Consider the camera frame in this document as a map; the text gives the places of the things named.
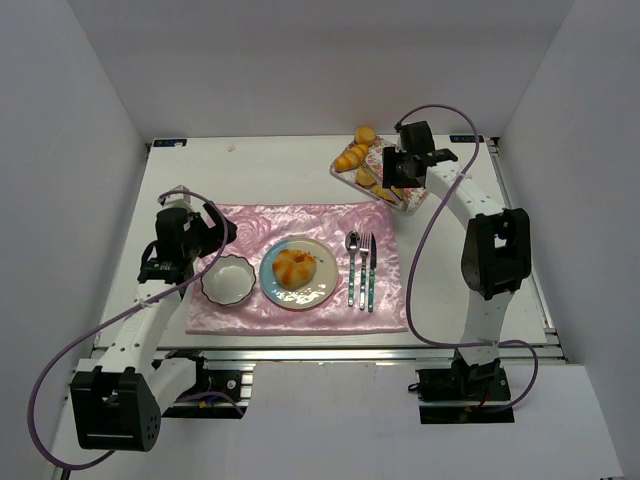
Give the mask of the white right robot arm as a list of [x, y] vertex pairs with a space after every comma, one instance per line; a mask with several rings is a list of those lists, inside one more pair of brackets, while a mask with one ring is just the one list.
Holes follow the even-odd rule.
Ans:
[[395, 126], [396, 146], [383, 149], [385, 188], [418, 188], [440, 199], [465, 228], [461, 273], [469, 303], [456, 360], [470, 369], [495, 369], [507, 307], [531, 273], [530, 220], [484, 192], [457, 157], [438, 150], [427, 122]]

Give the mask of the orange striped ring bread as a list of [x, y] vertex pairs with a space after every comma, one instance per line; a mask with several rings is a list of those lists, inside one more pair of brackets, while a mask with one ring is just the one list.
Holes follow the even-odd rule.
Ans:
[[316, 260], [305, 251], [283, 249], [272, 264], [272, 272], [281, 287], [296, 290], [312, 280], [316, 273]]

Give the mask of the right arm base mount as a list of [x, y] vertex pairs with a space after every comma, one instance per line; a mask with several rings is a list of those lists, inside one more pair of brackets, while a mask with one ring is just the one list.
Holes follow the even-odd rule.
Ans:
[[498, 359], [471, 365], [455, 351], [449, 367], [420, 369], [416, 375], [407, 391], [418, 397], [423, 425], [515, 421], [506, 372]]

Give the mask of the small round muffin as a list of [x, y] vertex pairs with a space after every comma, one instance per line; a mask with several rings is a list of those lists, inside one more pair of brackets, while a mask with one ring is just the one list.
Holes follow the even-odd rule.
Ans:
[[364, 188], [372, 188], [379, 180], [370, 170], [360, 167], [356, 172], [356, 183]]

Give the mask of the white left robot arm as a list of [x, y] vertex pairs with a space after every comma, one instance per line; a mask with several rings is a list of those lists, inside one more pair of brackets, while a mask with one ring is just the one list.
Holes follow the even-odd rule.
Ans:
[[194, 263], [236, 238], [237, 227], [211, 206], [208, 225], [185, 204], [162, 208], [156, 238], [142, 258], [134, 304], [112, 342], [90, 371], [71, 382], [74, 420], [83, 449], [149, 451], [159, 435], [162, 414], [197, 380], [190, 359], [154, 355], [172, 315], [182, 305]]

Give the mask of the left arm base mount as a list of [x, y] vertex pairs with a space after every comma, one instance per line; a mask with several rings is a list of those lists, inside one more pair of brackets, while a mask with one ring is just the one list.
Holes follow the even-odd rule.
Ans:
[[168, 352], [156, 355], [151, 365], [157, 371], [166, 360], [188, 358], [196, 371], [195, 384], [178, 398], [201, 394], [189, 401], [178, 401], [169, 407], [163, 418], [172, 419], [240, 419], [251, 397], [253, 366], [236, 361], [208, 359], [203, 352]]

